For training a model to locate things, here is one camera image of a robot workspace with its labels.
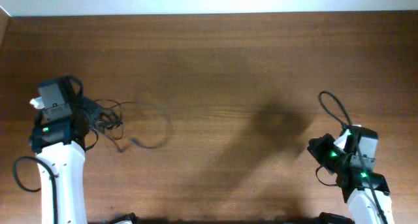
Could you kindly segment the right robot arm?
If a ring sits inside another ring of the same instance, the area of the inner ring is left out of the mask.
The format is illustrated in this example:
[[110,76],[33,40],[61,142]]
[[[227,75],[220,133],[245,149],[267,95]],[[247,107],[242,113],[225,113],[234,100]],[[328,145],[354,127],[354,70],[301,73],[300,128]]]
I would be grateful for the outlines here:
[[312,138],[307,150],[328,173],[336,174],[334,187],[342,190],[352,218],[323,214],[331,223],[394,223],[391,192],[382,174],[373,172],[378,134],[360,125],[345,129],[339,138],[330,134]]

